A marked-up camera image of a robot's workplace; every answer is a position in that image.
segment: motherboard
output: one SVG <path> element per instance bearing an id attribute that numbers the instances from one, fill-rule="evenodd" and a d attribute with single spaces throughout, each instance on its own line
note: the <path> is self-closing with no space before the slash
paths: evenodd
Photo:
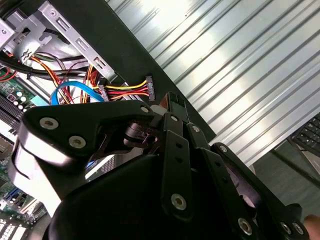
<path id="1" fill-rule="evenodd" d="M 35 107 L 35 96 L 19 84 L 17 78 L 0 81 L 0 120 L 8 126 L 0 129 L 0 236 L 8 235 L 18 227 L 32 229 L 47 214 L 38 200 L 17 188 L 9 179 L 8 164 L 14 141 L 8 136 L 18 134 L 24 112 Z"/>

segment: metal bracket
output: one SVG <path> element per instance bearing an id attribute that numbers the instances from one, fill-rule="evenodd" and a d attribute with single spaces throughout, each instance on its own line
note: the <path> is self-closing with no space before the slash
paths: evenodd
<path id="1" fill-rule="evenodd" d="M 0 50 L 2 50 L 15 35 L 15 31 L 0 18 Z"/>
<path id="2" fill-rule="evenodd" d="M 16 27 L 16 34 L 6 49 L 19 58 L 21 63 L 26 62 L 39 47 L 46 45 L 52 39 L 51 36 L 43 37 L 46 27 L 34 15 L 25 19 L 15 12 L 8 18 L 8 21 Z M 26 28 L 30 32 L 23 34 Z"/>
<path id="3" fill-rule="evenodd" d="M 115 78 L 114 70 L 71 26 L 71 24 L 47 1 L 39 8 L 43 16 L 101 73 L 111 81 Z"/>
<path id="4" fill-rule="evenodd" d="M 190 222 L 193 219 L 193 190 L 189 142 L 182 137 L 182 120 L 171 112 L 164 114 L 164 144 L 161 205 L 166 214 Z"/>

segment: cable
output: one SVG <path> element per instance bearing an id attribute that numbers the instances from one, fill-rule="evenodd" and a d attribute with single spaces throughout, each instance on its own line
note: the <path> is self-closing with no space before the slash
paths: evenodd
<path id="1" fill-rule="evenodd" d="M 148 96 L 149 97 L 149 94 L 148 93 L 145 93 L 145 92 L 131 92 L 131 93 L 125 93 L 125 94 L 121 94 L 119 96 L 114 96 L 114 97 L 111 97 L 110 99 L 111 100 L 116 100 L 116 99 L 120 99 L 124 96 L 128 96 L 128 95 L 145 95 L 145 96 Z"/>
<path id="2" fill-rule="evenodd" d="M 52 78 L 52 81 L 55 85 L 56 88 L 58 88 L 59 86 L 59 79 L 58 77 L 54 74 L 54 72 L 47 66 L 45 65 L 43 62 L 41 62 L 39 59 L 35 58 L 35 57 L 30 57 L 31 60 L 37 62 L 38 64 L 40 64 L 46 71 L 47 73 L 51 76 Z M 64 99 L 64 101 L 67 103 L 67 104 L 70 104 L 70 101 L 68 100 L 67 96 L 71 99 L 72 101 L 72 97 L 70 96 L 70 94 L 68 92 L 66 92 L 66 95 L 64 94 L 64 91 L 61 90 L 60 92 L 60 95 L 62 96 L 62 98 Z"/>
<path id="3" fill-rule="evenodd" d="M 93 65 L 90 65 L 90 67 L 88 68 L 88 73 L 87 73 L 87 78 L 84 79 L 85 81 L 85 85 L 89 85 L 89 81 L 91 80 L 91 73 L 92 73 L 92 69 L 94 68 Z M 87 103 L 88 102 L 88 94 L 85 93 L 84 94 L 84 98 L 83 98 L 83 103 Z"/>
<path id="4" fill-rule="evenodd" d="M 73 64 L 73 65 L 68 69 L 68 71 L 65 73 L 65 75 L 63 76 L 62 81 L 64 81 L 64 80 L 66 79 L 68 73 L 71 71 L 71 69 L 72 69 L 75 65 L 77 65 L 77 64 L 82 64 L 82 63 L 86 63 L 86 62 L 87 62 L 87 60 L 85 60 L 85 61 L 78 61 L 78 62 L 76 62 L 75 64 Z"/>
<path id="5" fill-rule="evenodd" d="M 59 64 L 61 70 L 66 70 L 65 64 L 59 58 L 57 58 L 55 55 L 52 55 L 51 53 L 40 51 L 40 52 L 36 52 L 34 55 L 38 59 L 41 59 L 43 56 L 47 56 L 47 57 L 49 56 L 49 57 L 53 58 Z"/>
<path id="6" fill-rule="evenodd" d="M 86 86 L 85 84 L 78 82 L 78 81 L 69 81 L 69 82 L 64 82 L 62 84 L 60 84 L 52 93 L 52 105 L 59 105 L 59 101 L 58 101 L 58 90 L 61 88 L 65 88 L 68 86 L 74 86 L 74 87 L 78 87 L 81 90 L 83 90 L 84 92 L 86 92 L 88 95 L 90 95 L 92 98 L 96 99 L 98 102 L 103 102 L 104 99 L 102 98 L 102 96 L 100 96 L 99 94 L 95 93 L 90 87 Z"/>
<path id="7" fill-rule="evenodd" d="M 82 60 L 82 59 L 86 59 L 86 58 L 84 56 L 80 55 L 80 56 L 69 56 L 69 57 L 61 58 L 60 60 L 62 62 L 71 62 L 71 61 L 77 61 L 77 60 Z"/>
<path id="8" fill-rule="evenodd" d="M 142 87 L 143 85 L 145 85 L 147 83 L 147 80 L 144 80 L 142 83 L 140 83 L 139 85 L 135 85 L 135 86 L 105 86 L 107 89 L 137 89 Z"/>
<path id="9" fill-rule="evenodd" d="M 146 91 L 145 93 L 148 93 L 147 92 L 148 88 L 147 87 L 144 87 L 144 88 L 141 88 L 139 90 L 131 90 L 131 91 L 108 91 L 107 93 L 108 94 L 130 94 L 132 92 L 143 92 L 143 91 Z"/>
<path id="10" fill-rule="evenodd" d="M 11 79 L 13 79 L 17 75 L 17 73 L 18 72 L 15 71 L 10 77 L 8 77 L 6 79 L 0 79 L 0 83 L 10 81 Z"/>
<path id="11" fill-rule="evenodd" d="M 23 74 L 27 74 L 27 75 L 31 75 L 31 76 L 35 76 L 35 77 L 40 77 L 40 78 L 41 78 L 41 76 L 48 75 L 47 71 L 45 71 L 45 70 L 37 70 L 32 67 L 23 65 L 20 62 L 17 62 L 16 60 L 7 56 L 3 51 L 0 52 L 0 63 L 2 63 L 4 66 L 6 66 L 12 70 L 15 70 L 19 73 L 23 73 Z M 52 72 L 59 75 L 59 74 L 66 74 L 68 72 L 68 70 L 53 70 Z M 73 69 L 73 70 L 69 71 L 69 74 L 79 75 L 79 74 L 84 74 L 84 73 L 86 73 L 84 68 Z"/>
<path id="12" fill-rule="evenodd" d="M 3 76 L 0 76 L 0 79 L 3 79 L 5 77 L 7 77 L 9 75 L 9 73 L 10 73 L 10 68 L 7 67 L 6 68 L 6 73 Z"/>
<path id="13" fill-rule="evenodd" d="M 284 157 L 282 154 L 278 153 L 276 150 L 272 149 L 271 154 L 273 154 L 275 157 L 280 159 L 282 162 L 284 162 L 288 167 L 293 169 L 295 172 L 300 174 L 302 177 L 304 177 L 306 180 L 308 180 L 310 183 L 315 185 L 317 188 L 320 189 L 320 181 L 316 179 L 315 177 L 311 176 L 307 171 L 303 170 L 301 167 L 298 165 L 294 164 L 291 162 L 289 159 Z"/>

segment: expansion slot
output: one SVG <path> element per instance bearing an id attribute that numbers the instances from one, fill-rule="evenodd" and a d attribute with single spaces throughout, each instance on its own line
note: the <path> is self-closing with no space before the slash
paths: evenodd
<path id="1" fill-rule="evenodd" d="M 21 214 L 25 214 L 25 213 L 28 212 L 30 209 L 33 209 L 38 203 L 39 203 L 39 201 L 34 198 L 34 199 L 31 200 L 26 206 L 24 206 L 24 207 L 20 210 L 20 213 L 21 213 Z"/>

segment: green circuit board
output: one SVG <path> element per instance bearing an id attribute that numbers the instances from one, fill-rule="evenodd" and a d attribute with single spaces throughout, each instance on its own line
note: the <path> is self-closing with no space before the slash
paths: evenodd
<path id="1" fill-rule="evenodd" d="M 25 97 L 26 99 L 24 102 L 24 104 L 26 105 L 25 108 L 34 106 L 31 100 L 35 96 L 32 93 L 30 93 L 28 90 L 20 86 L 15 79 L 12 79 L 10 81 L 0 82 L 0 94 L 12 103 L 14 101 L 18 101 L 19 103 L 21 103 L 21 99 Z"/>
<path id="2" fill-rule="evenodd" d="M 0 182 L 2 183 L 2 186 L 0 186 L 0 216 L 3 215 L 10 217 L 21 223 L 32 226 L 37 222 L 37 220 L 43 217 L 47 211 L 44 207 L 42 207 L 42 203 L 39 202 L 30 207 L 30 209 L 25 213 L 21 213 L 21 210 L 23 210 L 25 206 L 34 200 L 32 196 L 25 194 L 21 190 L 18 190 L 17 194 L 19 196 L 25 194 L 22 206 L 18 207 L 15 202 L 11 202 L 10 200 L 6 199 L 10 192 L 17 189 L 17 187 L 10 181 L 8 177 L 8 162 L 10 157 L 11 156 L 0 161 Z"/>

